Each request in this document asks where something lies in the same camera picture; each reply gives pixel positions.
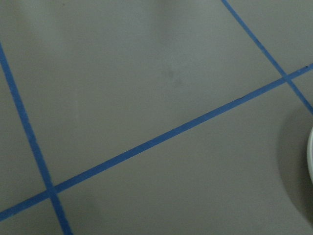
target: white rim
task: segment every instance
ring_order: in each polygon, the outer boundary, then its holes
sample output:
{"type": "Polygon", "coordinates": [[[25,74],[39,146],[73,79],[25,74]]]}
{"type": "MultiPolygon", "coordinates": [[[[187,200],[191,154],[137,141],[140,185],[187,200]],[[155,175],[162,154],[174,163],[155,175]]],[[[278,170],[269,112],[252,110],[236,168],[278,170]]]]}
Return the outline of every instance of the white rim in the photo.
{"type": "Polygon", "coordinates": [[[313,155],[312,155],[312,150],[313,150],[313,128],[310,133],[309,141],[308,141],[308,152],[307,152],[307,157],[308,157],[308,168],[309,168],[309,173],[311,177],[311,181],[313,182],[313,155]]]}

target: gray surface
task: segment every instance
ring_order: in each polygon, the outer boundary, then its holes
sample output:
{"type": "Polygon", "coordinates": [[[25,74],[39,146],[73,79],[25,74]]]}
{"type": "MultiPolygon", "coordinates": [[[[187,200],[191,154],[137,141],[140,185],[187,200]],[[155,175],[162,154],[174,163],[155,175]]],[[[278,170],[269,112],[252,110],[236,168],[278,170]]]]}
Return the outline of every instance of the gray surface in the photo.
{"type": "MultiPolygon", "coordinates": [[[[291,72],[311,2],[231,1],[291,72]]],[[[0,41],[59,183],[279,78],[221,1],[3,1],[0,41]]],[[[312,73],[295,79],[313,101],[312,73]]],[[[0,75],[0,210],[42,191],[0,75]]],[[[75,235],[313,232],[312,116],[287,85],[60,194],[75,235]]],[[[60,234],[48,200],[0,234],[60,234]]]]}
{"type": "Polygon", "coordinates": [[[287,73],[313,62],[313,1],[228,2],[287,73]]]}
{"type": "Polygon", "coordinates": [[[312,123],[283,85],[60,197],[77,235],[309,235],[312,123]]]}
{"type": "Polygon", "coordinates": [[[2,211],[45,189],[2,72],[0,133],[0,211],[2,211]]]}
{"type": "Polygon", "coordinates": [[[280,77],[219,0],[9,2],[0,14],[54,183],[280,77]]]}
{"type": "Polygon", "coordinates": [[[46,200],[0,223],[1,235],[62,235],[51,203],[46,200]]]}

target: blue grid line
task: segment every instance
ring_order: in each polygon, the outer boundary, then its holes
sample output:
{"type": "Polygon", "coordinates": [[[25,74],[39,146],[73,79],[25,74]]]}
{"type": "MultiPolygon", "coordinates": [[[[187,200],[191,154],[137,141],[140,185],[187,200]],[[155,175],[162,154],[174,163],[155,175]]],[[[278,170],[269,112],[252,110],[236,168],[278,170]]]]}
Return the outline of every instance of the blue grid line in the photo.
{"type": "MultiPolygon", "coordinates": [[[[311,70],[313,70],[313,64],[310,64],[310,65],[305,66],[299,70],[296,70],[295,72],[290,73],[288,76],[290,79],[295,79],[295,78],[297,78],[297,77],[299,77],[299,76],[301,76],[301,75],[303,75],[303,74],[305,74],[311,70]]],[[[243,103],[246,103],[249,100],[252,100],[252,99],[254,99],[254,98],[256,98],[256,97],[258,97],[258,96],[284,84],[285,82],[286,81],[283,78],[280,78],[274,82],[271,82],[271,83],[255,90],[251,93],[248,93],[247,95],[243,96],[242,98],[239,98],[239,99],[236,99],[230,103],[227,103],[227,104],[225,104],[225,105],[223,105],[223,106],[221,106],[221,107],[219,107],[219,108],[217,108],[217,109],[215,109],[215,110],[213,110],[207,114],[204,114],[204,115],[202,115],[202,116],[200,116],[200,117],[198,117],[198,118],[196,118],[190,122],[183,124],[182,126],[179,126],[175,129],[173,129],[172,131],[166,132],[163,135],[160,135],[160,136],[158,136],[158,137],[156,137],[150,141],[147,141],[147,142],[145,142],[145,143],[143,143],[143,144],[141,144],[141,145],[139,145],[139,146],[137,146],[131,150],[128,150],[128,151],[126,151],[126,152],[100,164],[100,165],[97,165],[97,166],[95,166],[89,170],[86,170],[86,171],[82,172],[81,174],[76,175],[76,176],[56,185],[55,189],[56,189],[57,193],[62,192],[62,191],[66,190],[66,189],[68,189],[68,188],[70,188],[70,187],[72,187],[72,186],[74,186],[74,185],[76,185],[76,184],[78,184],[78,183],[80,183],[80,182],[82,182],[82,181],[108,169],[108,168],[113,167],[114,165],[117,165],[117,164],[125,161],[126,159],[134,157],[135,155],[139,154],[140,152],[143,152],[149,148],[152,148],[153,146],[157,145],[157,143],[154,142],[153,140],[159,141],[158,143],[162,143],[162,142],[168,140],[169,138],[171,138],[175,135],[178,135],[178,134],[180,134],[180,133],[182,133],[182,132],[184,132],[184,131],[192,128],[192,127],[195,127],[195,126],[203,123],[204,121],[212,119],[212,118],[214,118],[214,117],[216,117],[216,116],[218,116],[224,112],[227,112],[227,111],[229,111],[229,110],[231,110],[231,109],[233,109],[233,108],[235,108],[235,107],[237,107],[243,103]]],[[[23,202],[20,202],[20,203],[16,204],[15,206],[10,207],[10,208],[0,212],[0,221],[3,221],[5,219],[21,212],[21,211],[23,211],[23,210],[26,210],[27,208],[34,206],[35,204],[40,203],[41,201],[43,201],[47,198],[48,198],[48,194],[46,191],[44,191],[44,192],[41,192],[41,193],[23,201],[23,202]]]]}
{"type": "Polygon", "coordinates": [[[36,160],[37,167],[38,167],[40,174],[41,174],[41,177],[44,181],[47,194],[49,195],[49,198],[52,202],[54,211],[58,217],[62,231],[65,235],[71,235],[73,233],[71,232],[69,223],[65,217],[65,213],[63,211],[60,199],[58,198],[57,192],[56,192],[56,190],[52,184],[51,176],[50,176],[48,168],[46,166],[43,154],[42,154],[42,152],[39,148],[39,145],[37,143],[35,133],[31,127],[31,124],[29,123],[26,109],[25,109],[24,104],[22,102],[18,88],[15,84],[13,74],[10,70],[10,67],[9,67],[7,59],[5,57],[1,43],[0,43],[0,63],[1,63],[2,70],[3,70],[3,73],[4,73],[5,78],[6,78],[7,84],[9,86],[12,98],[14,100],[14,104],[16,106],[18,113],[19,113],[24,131],[26,133],[26,136],[27,136],[27,139],[29,142],[29,145],[31,147],[34,158],[36,160]]]}
{"type": "Polygon", "coordinates": [[[240,18],[237,12],[231,7],[231,5],[227,2],[227,0],[222,0],[225,7],[229,10],[232,16],[236,19],[236,21],[240,24],[240,26],[245,30],[245,32],[249,35],[249,37],[254,41],[257,47],[263,52],[263,54],[267,57],[267,59],[272,63],[272,65],[277,69],[277,71],[282,75],[282,77],[286,80],[288,85],[294,91],[294,93],[299,97],[302,103],[307,107],[311,114],[313,114],[313,107],[301,93],[301,91],[297,88],[297,86],[292,82],[286,72],[282,69],[282,67],[277,63],[274,57],[266,50],[263,44],[257,39],[257,37],[252,33],[249,27],[245,24],[245,22],[240,18]]]}

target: blue tape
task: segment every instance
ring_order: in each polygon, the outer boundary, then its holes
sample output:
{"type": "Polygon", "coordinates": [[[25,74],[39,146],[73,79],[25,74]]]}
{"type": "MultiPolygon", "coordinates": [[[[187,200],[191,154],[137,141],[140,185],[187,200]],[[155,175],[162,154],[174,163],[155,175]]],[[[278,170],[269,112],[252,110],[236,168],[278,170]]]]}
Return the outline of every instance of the blue tape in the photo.
{"type": "Polygon", "coordinates": [[[267,59],[272,63],[272,65],[277,69],[277,71],[282,75],[282,77],[286,80],[288,85],[294,91],[294,93],[299,97],[302,103],[307,107],[311,114],[313,114],[313,107],[305,98],[305,96],[301,93],[301,91],[297,88],[297,86],[292,82],[286,72],[282,69],[282,67],[277,63],[277,61],[273,58],[273,56],[266,50],[263,44],[257,39],[257,37],[252,33],[249,27],[245,24],[245,22],[240,18],[237,12],[231,7],[231,5],[227,2],[227,0],[222,0],[225,7],[229,10],[232,16],[236,19],[236,21],[240,24],[240,26],[244,29],[244,31],[249,35],[249,37],[254,41],[256,46],[262,51],[262,53],[267,57],[267,59]]]}
{"type": "MultiPolygon", "coordinates": [[[[289,74],[289,78],[290,79],[294,79],[294,78],[299,77],[299,76],[301,76],[301,75],[303,75],[303,74],[305,74],[305,73],[307,73],[307,72],[309,72],[311,70],[313,70],[313,64],[305,66],[305,67],[303,67],[303,68],[301,68],[301,69],[299,69],[299,70],[289,74]]],[[[251,100],[251,99],[253,99],[255,97],[260,96],[263,93],[266,93],[266,92],[274,89],[275,87],[278,87],[278,86],[282,85],[283,83],[285,83],[285,80],[283,78],[280,78],[280,79],[278,79],[278,80],[276,80],[276,81],[274,81],[272,83],[267,84],[266,86],[263,86],[260,89],[257,89],[255,91],[245,95],[244,97],[242,97],[240,99],[236,99],[236,100],[234,100],[234,101],[232,101],[232,102],[230,102],[230,103],[228,103],[228,104],[226,104],[224,106],[221,106],[220,108],[217,108],[217,109],[209,112],[211,114],[207,113],[206,114],[206,118],[207,118],[207,120],[209,120],[210,117],[213,118],[213,117],[217,116],[218,113],[222,114],[222,113],[224,113],[224,112],[226,112],[226,111],[228,111],[228,110],[230,110],[232,108],[235,108],[235,107],[237,107],[240,104],[243,104],[243,103],[245,103],[245,102],[247,102],[247,101],[249,101],[249,100],[251,100]]],[[[98,166],[95,166],[95,167],[93,167],[93,168],[91,168],[91,169],[89,169],[89,170],[87,170],[87,171],[85,171],[85,172],[83,172],[83,173],[81,173],[81,174],[79,174],[77,176],[74,176],[74,177],[72,177],[72,178],[70,178],[70,179],[68,179],[68,180],[66,180],[66,181],[56,185],[55,189],[56,189],[57,193],[62,192],[64,190],[66,190],[66,189],[68,189],[68,188],[70,188],[70,187],[72,187],[72,186],[74,186],[74,185],[76,185],[76,184],[78,184],[78,183],[80,183],[80,182],[82,182],[82,181],[84,181],[84,180],[86,180],[86,179],[88,179],[88,178],[90,178],[90,177],[100,173],[101,171],[104,171],[104,170],[106,170],[106,169],[108,169],[108,168],[110,168],[110,167],[112,167],[114,165],[117,165],[117,164],[125,161],[126,159],[134,157],[136,155],[136,153],[135,153],[136,149],[137,149],[138,153],[143,152],[144,149],[140,149],[140,146],[141,146],[141,148],[145,148],[145,150],[149,149],[148,145],[145,146],[145,144],[141,144],[141,145],[139,145],[139,146],[137,146],[137,147],[135,147],[135,148],[133,148],[133,149],[123,153],[123,154],[121,154],[122,157],[121,157],[121,155],[118,155],[118,156],[112,158],[111,160],[108,160],[108,161],[106,161],[106,162],[104,162],[104,163],[102,163],[102,164],[100,164],[98,166]]],[[[18,203],[17,205],[15,205],[13,207],[10,207],[10,208],[0,212],[0,221],[5,220],[5,219],[7,219],[7,218],[9,218],[9,217],[11,217],[11,216],[13,216],[13,215],[23,211],[23,210],[31,207],[31,206],[34,206],[35,204],[37,204],[37,203],[39,203],[39,202],[41,202],[41,201],[43,201],[43,200],[45,200],[47,198],[48,198],[48,194],[45,191],[45,192],[39,193],[36,196],[33,196],[33,197],[27,199],[27,200],[25,200],[25,201],[23,201],[21,203],[18,203]]]]}
{"type": "Polygon", "coordinates": [[[54,208],[54,210],[55,210],[55,212],[57,214],[57,217],[58,217],[59,223],[61,225],[61,228],[63,230],[63,233],[66,234],[66,235],[71,235],[72,232],[71,232],[70,226],[69,226],[68,221],[67,221],[67,219],[65,217],[65,213],[63,211],[61,202],[60,202],[60,200],[59,200],[59,198],[57,196],[57,192],[56,192],[56,190],[55,190],[55,188],[54,188],[54,186],[52,184],[48,168],[47,168],[47,166],[45,164],[45,160],[43,158],[43,155],[42,155],[42,152],[41,152],[41,150],[39,148],[39,145],[37,144],[35,133],[34,133],[32,127],[31,127],[31,125],[29,123],[29,119],[28,119],[28,115],[27,115],[26,109],[25,109],[25,107],[23,105],[23,102],[22,102],[21,96],[19,94],[18,88],[17,88],[17,86],[15,84],[15,81],[14,81],[14,78],[13,78],[13,74],[12,74],[12,72],[10,70],[10,67],[9,67],[7,59],[5,57],[5,54],[4,54],[4,51],[3,51],[1,43],[0,43],[0,63],[1,63],[1,66],[2,66],[2,69],[3,69],[3,72],[4,72],[7,84],[9,86],[11,95],[13,97],[16,109],[17,109],[17,111],[19,113],[19,116],[20,116],[20,119],[21,119],[21,122],[22,122],[22,125],[23,125],[23,128],[24,128],[24,131],[26,133],[28,142],[29,142],[30,147],[32,149],[32,152],[33,152],[33,155],[35,157],[37,166],[39,168],[39,171],[40,171],[41,176],[43,178],[43,181],[45,183],[45,187],[47,189],[47,193],[48,193],[48,195],[49,195],[49,197],[51,199],[53,208],[54,208]]]}

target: curved white edge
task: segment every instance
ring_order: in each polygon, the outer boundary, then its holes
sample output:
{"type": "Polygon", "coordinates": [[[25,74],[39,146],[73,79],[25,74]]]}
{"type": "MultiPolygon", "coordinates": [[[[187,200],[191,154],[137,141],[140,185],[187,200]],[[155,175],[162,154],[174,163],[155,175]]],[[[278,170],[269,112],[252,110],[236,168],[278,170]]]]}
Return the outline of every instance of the curved white edge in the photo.
{"type": "Polygon", "coordinates": [[[308,158],[308,168],[313,183],[313,128],[311,130],[309,140],[308,140],[308,149],[307,149],[307,158],[308,158]]]}

